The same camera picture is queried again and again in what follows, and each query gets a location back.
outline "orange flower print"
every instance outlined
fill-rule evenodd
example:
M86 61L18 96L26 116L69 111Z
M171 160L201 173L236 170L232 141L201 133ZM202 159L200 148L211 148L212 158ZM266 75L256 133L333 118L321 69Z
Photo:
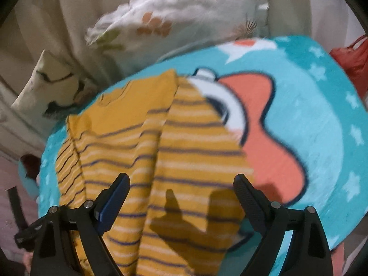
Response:
M173 23L170 20L163 20L157 16L152 17L152 14L150 11L142 16L142 26L137 29L137 34L168 36Z

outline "metal screw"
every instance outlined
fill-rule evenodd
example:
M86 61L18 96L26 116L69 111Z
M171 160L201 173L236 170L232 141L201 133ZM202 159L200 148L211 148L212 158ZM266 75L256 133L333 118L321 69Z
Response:
M49 213L54 214L58 211L58 207L56 205L49 208Z
M279 209L281 207L281 204L277 201L272 201L271 202L271 206L274 208L274 209Z
M311 214L314 214L316 212L316 209L313 206L309 206L307 207L307 211L310 212Z
M91 206L93 205L93 201L92 200L87 200L84 202L83 206L86 208L86 209L89 209Z

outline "striped fabric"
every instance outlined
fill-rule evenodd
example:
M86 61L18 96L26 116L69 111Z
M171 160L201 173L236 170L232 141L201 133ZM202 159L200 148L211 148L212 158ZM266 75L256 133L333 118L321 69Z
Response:
M252 175L217 114L174 71L131 81L67 119L61 204L95 199L120 172L131 189L104 241L124 275L215 275L244 216L234 176ZM82 266L89 266L76 237Z

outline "red bag strap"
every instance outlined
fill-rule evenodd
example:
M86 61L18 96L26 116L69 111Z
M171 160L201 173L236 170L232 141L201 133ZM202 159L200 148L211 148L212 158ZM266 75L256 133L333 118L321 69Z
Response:
M352 48L354 48L354 46L358 43L358 42L360 42L362 39L364 39L364 38L367 38L367 35L366 34L364 34L364 35L362 35L360 38L358 38L356 41L354 41L350 46L348 46L347 48L348 49L352 49Z

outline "cartoon eye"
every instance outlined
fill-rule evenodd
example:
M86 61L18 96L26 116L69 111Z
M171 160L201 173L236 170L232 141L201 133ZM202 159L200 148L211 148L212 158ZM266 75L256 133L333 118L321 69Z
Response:
M207 68L198 69L188 80L202 93L220 116L224 126L236 134L240 145L245 142L247 118L244 105L224 84L217 82L216 75Z

